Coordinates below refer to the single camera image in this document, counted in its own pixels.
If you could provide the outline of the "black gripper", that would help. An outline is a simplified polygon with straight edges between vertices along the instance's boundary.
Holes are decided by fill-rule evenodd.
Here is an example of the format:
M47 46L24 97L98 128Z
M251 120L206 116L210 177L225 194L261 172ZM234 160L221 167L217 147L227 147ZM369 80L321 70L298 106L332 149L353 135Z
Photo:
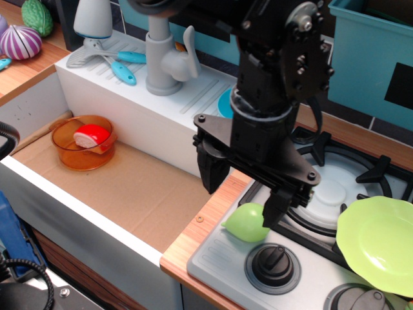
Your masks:
M289 208L309 204L321 176L297 151L283 121L198 114L194 125L197 164L209 194L233 167L272 189L264 204L263 227L274 229Z

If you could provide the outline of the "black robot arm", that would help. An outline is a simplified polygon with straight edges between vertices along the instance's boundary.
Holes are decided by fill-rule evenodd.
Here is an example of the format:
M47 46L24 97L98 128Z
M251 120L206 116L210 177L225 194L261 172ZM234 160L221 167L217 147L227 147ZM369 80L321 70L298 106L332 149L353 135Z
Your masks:
M194 146L205 189L213 193L231 167L270 189L263 225L306 206L320 181L291 134L299 105L314 103L334 73L323 48L321 1L132 1L152 23L187 13L236 36L239 73L232 119L199 114Z

